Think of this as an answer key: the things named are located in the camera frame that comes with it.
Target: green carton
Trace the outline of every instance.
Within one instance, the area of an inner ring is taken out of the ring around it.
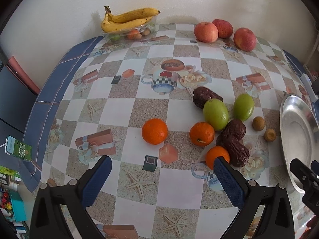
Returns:
[[[7,137],[5,152],[21,160],[31,161],[31,146],[23,143],[11,136]]]

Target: banana bunch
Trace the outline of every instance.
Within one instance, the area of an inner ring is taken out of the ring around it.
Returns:
[[[104,6],[104,8],[105,18],[101,23],[101,28],[106,33],[144,25],[153,16],[160,13],[160,11],[154,8],[142,8],[120,15],[112,15],[109,6]]]

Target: plate rim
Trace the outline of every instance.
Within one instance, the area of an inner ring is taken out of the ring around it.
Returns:
[[[284,152],[284,148],[283,148],[283,146],[282,146],[282,144],[283,144],[283,138],[282,138],[282,131],[283,131],[283,128],[282,128],[282,113],[283,113],[283,107],[284,107],[284,103],[285,103],[285,101],[289,98],[289,97],[298,97],[299,99],[301,99],[301,101],[308,107],[308,109],[310,110],[310,112],[312,113],[312,116],[314,117],[314,119],[316,119],[315,118],[315,116],[314,116],[314,113],[312,112],[312,109],[310,109],[310,107],[303,101],[303,99],[300,97],[300,96],[298,96],[297,94],[295,94],[295,93],[289,93],[289,94],[286,94],[285,95],[285,97],[282,99],[282,101],[281,101],[281,105],[280,105],[280,117],[279,117],[279,119],[280,119],[280,140],[281,140],[281,149],[282,149],[282,154],[284,155],[284,159],[285,159],[285,164],[286,164],[286,169],[287,169],[287,171],[288,171],[288,175],[289,175],[289,178],[290,178],[290,181],[292,182],[292,185],[293,185],[293,187],[296,189],[296,191],[298,191],[299,193],[305,193],[305,191],[303,190],[303,189],[301,189],[296,183],[295,183],[295,181],[294,181],[294,179],[293,179],[293,177],[292,177],[292,173],[291,173],[291,171],[290,171],[290,165],[289,165],[289,163],[288,163],[288,158],[287,158],[287,154]]]

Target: banana stem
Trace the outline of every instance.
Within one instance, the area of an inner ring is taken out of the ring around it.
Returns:
[[[108,5],[104,6],[104,8],[105,8],[105,13],[111,13],[111,9]]]

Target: blue gripper pad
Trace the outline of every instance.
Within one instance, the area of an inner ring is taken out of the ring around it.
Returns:
[[[83,174],[83,176],[85,176],[88,172],[88,175],[90,175],[89,180],[86,182],[84,188],[82,189],[81,204],[83,208],[93,205],[107,177],[110,175],[111,170],[111,158],[108,156],[102,156],[92,169],[87,170]]]
[[[214,172],[232,205],[242,209],[245,203],[245,193],[227,167],[218,158],[214,161]]]
[[[316,175],[319,175],[319,163],[316,160],[312,161],[310,168]]]

